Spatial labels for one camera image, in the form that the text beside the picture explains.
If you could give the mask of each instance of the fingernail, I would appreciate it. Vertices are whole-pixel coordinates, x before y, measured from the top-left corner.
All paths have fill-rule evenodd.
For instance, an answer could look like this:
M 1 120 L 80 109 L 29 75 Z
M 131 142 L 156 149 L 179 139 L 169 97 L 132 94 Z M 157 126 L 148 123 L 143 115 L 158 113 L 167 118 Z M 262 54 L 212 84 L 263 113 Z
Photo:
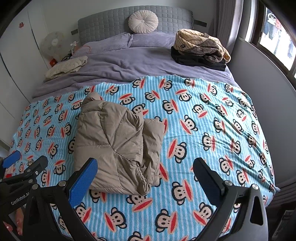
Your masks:
M 22 235 L 22 228 L 18 227 L 17 228 L 17 233 L 18 233 L 18 235 Z
M 8 223 L 3 222 L 6 226 L 6 228 L 8 229 L 9 232 L 12 232 L 12 226 L 9 225 Z

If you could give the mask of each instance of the round pillow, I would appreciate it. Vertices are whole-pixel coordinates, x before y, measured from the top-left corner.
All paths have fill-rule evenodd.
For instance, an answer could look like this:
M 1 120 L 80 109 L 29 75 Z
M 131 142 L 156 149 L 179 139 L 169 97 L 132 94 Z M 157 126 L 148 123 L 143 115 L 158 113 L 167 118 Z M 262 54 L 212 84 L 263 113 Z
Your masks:
M 149 10 L 140 10 L 129 17 L 128 26 L 137 34 L 151 33 L 158 26 L 158 17 Z

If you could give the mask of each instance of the blue gripper pad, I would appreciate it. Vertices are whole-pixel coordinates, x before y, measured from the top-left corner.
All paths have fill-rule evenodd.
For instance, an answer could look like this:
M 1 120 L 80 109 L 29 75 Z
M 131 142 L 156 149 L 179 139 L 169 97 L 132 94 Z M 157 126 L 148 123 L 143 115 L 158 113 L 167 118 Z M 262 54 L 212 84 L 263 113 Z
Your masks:
M 2 167 L 3 168 L 9 168 L 12 164 L 17 162 L 20 159 L 20 152 L 15 151 L 11 153 L 8 157 L 4 158 L 2 161 Z
M 69 203 L 73 208 L 81 203 L 97 171 L 97 160 L 92 158 L 69 191 Z

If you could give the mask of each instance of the wall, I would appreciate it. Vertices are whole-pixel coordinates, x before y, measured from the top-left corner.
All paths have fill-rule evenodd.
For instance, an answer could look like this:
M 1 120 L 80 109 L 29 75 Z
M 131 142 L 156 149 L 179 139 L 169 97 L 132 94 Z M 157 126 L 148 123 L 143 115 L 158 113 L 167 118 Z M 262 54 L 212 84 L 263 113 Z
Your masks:
M 269 58 L 241 38 L 236 40 L 228 67 L 253 101 L 276 184 L 291 179 L 296 173 L 296 91 Z
M 78 39 L 78 36 L 73 38 L 70 32 L 77 29 L 77 21 L 80 18 L 109 9 L 137 5 L 189 9 L 193 12 L 194 19 L 207 23 L 206 28 L 195 26 L 196 30 L 208 32 L 215 14 L 216 0 L 41 0 L 41 5 L 48 32 L 60 31 L 67 39 L 73 41 Z

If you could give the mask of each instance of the folded clothes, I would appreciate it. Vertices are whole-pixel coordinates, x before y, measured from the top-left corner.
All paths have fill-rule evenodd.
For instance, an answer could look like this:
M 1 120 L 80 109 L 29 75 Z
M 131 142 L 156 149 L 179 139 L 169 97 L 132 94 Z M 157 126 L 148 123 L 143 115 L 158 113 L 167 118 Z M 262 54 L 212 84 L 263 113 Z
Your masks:
M 171 56 L 178 63 L 186 66 L 203 66 L 208 69 L 225 71 L 225 60 L 222 59 L 219 63 L 211 63 L 207 61 L 204 56 L 197 56 L 192 54 L 182 55 L 173 46 L 171 47 Z
M 122 99 L 122 105 L 132 97 Z M 159 185 L 164 124 L 90 93 L 81 104 L 75 136 L 74 169 L 89 157 L 98 161 L 90 189 L 145 196 Z
M 87 56 L 82 56 L 57 63 L 45 73 L 45 81 L 52 80 L 68 73 L 78 72 L 78 70 L 87 63 L 87 59 Z
M 219 39 L 191 29 L 178 30 L 174 48 L 180 54 L 186 52 L 192 55 L 204 56 L 211 63 L 219 63 L 222 59 L 226 63 L 230 61 L 230 55 Z

